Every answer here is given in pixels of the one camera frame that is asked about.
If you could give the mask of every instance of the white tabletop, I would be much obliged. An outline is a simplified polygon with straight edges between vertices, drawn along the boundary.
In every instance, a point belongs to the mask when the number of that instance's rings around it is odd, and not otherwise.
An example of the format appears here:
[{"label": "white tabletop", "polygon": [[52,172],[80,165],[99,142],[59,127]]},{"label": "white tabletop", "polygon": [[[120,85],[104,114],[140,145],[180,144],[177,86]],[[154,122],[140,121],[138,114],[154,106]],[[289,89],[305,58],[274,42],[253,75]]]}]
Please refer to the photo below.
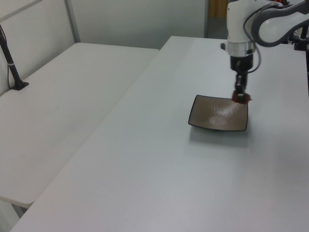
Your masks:
[{"label": "white tabletop", "polygon": [[0,200],[29,207],[158,50],[77,43],[0,97]]},{"label": "white tabletop", "polygon": [[307,232],[305,53],[261,48],[246,132],[193,128],[234,89],[220,42],[172,37],[12,231]]}]

